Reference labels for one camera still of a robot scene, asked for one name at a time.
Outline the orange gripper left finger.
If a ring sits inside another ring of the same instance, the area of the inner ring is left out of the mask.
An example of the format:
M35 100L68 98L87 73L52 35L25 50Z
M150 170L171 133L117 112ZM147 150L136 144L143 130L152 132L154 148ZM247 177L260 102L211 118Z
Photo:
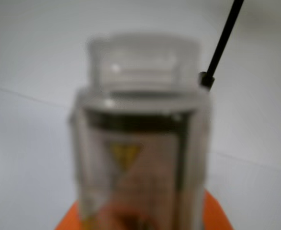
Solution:
M60 220L55 230L79 230L78 201L76 201L64 217Z

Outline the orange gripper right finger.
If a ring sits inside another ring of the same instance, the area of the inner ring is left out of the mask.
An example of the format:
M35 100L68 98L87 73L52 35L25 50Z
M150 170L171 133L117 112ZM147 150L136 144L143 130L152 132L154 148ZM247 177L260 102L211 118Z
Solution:
M202 215L204 230L233 230L221 205L212 194L205 190Z

